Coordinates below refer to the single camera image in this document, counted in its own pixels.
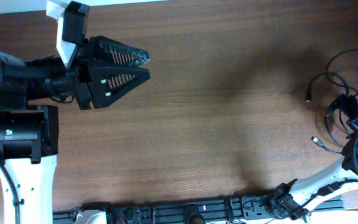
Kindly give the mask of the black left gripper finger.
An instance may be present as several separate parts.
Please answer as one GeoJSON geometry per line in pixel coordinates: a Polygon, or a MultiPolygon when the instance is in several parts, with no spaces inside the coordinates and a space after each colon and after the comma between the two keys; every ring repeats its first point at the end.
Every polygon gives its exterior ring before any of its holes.
{"type": "Polygon", "coordinates": [[[148,51],[131,47],[104,36],[91,37],[84,45],[85,54],[95,60],[123,67],[139,67],[150,62],[148,51]]]}
{"type": "Polygon", "coordinates": [[[94,109],[107,108],[125,94],[150,79],[144,68],[93,65],[88,83],[94,109]]]}

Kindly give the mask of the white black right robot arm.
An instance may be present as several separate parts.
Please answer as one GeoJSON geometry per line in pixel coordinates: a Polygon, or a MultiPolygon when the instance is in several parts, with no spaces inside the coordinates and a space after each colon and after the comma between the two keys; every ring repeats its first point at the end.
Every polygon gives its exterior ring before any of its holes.
{"type": "Polygon", "coordinates": [[[297,220],[326,200],[358,190],[358,97],[340,95],[329,105],[325,117],[336,110],[348,117],[347,125],[352,129],[339,153],[342,157],[312,176],[280,184],[267,205],[275,219],[297,220]]]}

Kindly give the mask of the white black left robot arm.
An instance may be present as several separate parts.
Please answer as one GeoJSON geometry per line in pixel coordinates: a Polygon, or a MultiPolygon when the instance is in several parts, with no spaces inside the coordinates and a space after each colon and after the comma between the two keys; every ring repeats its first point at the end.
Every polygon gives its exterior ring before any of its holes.
{"type": "Polygon", "coordinates": [[[51,223],[58,107],[112,105],[146,82],[148,51],[103,36],[57,40],[58,55],[22,61],[0,52],[0,178],[6,223],[51,223]]]}

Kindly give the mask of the black aluminium mounting rail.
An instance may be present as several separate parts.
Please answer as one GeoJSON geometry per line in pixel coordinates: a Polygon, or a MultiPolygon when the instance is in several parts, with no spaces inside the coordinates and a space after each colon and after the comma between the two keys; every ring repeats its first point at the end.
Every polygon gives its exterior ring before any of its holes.
{"type": "Polygon", "coordinates": [[[194,217],[206,223],[247,223],[253,220],[288,217],[291,220],[307,220],[313,212],[344,210],[342,197],[336,196],[317,205],[296,211],[284,207],[285,200],[276,200],[273,193],[267,195],[244,195],[242,197],[193,200],[153,205],[118,206],[109,202],[92,202],[69,211],[53,214],[53,223],[188,223],[194,217]]]}

